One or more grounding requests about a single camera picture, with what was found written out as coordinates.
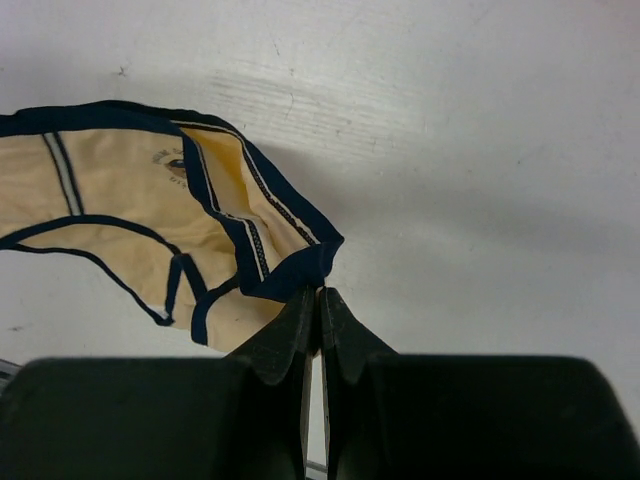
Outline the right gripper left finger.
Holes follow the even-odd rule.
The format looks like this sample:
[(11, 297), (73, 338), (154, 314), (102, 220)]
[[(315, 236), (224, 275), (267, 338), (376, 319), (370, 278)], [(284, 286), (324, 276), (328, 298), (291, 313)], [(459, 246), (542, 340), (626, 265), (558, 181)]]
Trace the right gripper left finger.
[(226, 473), (231, 479), (304, 479), (315, 290), (303, 288), (227, 358), (247, 365)]

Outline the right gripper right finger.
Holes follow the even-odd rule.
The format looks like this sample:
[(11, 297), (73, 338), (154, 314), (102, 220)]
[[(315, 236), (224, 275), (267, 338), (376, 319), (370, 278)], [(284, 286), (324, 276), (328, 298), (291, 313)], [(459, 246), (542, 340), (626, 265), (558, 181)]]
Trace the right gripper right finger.
[(356, 319), (334, 288), (319, 294), (325, 446), (330, 479), (380, 479), (380, 419), (369, 361), (395, 351)]

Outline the beige underwear with navy trim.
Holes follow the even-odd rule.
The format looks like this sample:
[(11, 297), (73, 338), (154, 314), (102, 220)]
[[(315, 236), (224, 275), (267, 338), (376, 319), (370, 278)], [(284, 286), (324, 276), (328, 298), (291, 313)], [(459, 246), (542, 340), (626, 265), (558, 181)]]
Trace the beige underwear with navy trim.
[(2, 248), (85, 258), (197, 344), (240, 346), (343, 241), (217, 116), (108, 100), (1, 119)]

